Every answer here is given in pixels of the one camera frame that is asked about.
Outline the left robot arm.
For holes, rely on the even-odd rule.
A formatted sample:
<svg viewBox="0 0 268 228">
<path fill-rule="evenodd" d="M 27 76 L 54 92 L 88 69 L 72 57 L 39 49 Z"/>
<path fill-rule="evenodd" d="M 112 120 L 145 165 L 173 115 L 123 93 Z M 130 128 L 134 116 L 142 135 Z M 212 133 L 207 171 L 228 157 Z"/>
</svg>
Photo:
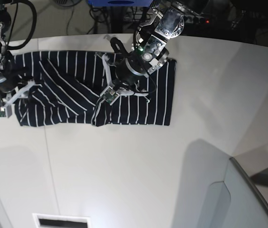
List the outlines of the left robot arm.
<svg viewBox="0 0 268 228">
<path fill-rule="evenodd" d="M 142 19 L 134 30 L 131 52 L 119 39 L 112 37 L 110 45 L 122 60 L 111 63 L 108 55 L 100 55 L 107 81 L 100 94 L 102 100 L 113 105 L 121 96 L 147 97 L 151 91 L 140 90 L 140 80 L 150 78 L 167 62 L 169 52 L 165 46 L 183 32 L 185 16 L 199 16 L 207 4 L 206 0 L 172 0 L 163 10 L 152 7 L 151 18 Z"/>
</svg>

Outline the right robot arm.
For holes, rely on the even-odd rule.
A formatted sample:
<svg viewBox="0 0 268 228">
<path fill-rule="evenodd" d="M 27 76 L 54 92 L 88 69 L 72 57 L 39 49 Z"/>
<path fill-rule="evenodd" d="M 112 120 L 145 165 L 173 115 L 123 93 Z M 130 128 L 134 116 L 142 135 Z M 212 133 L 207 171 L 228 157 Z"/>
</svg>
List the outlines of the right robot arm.
<svg viewBox="0 0 268 228">
<path fill-rule="evenodd" d="M 15 18 L 12 18 L 7 11 L 6 5 L 24 4 L 32 12 L 32 25 L 28 37 L 17 46 L 11 46 L 11 36 L 6 36 L 6 32 L 11 33 L 14 28 Z M 13 50 L 24 48 L 32 39 L 37 25 L 37 11 L 34 4 L 29 0 L 0 0 L 0 108 L 6 109 L 18 99 L 26 99 L 29 89 L 34 85 L 31 76 L 28 75 L 26 66 L 17 67 Z"/>
</svg>

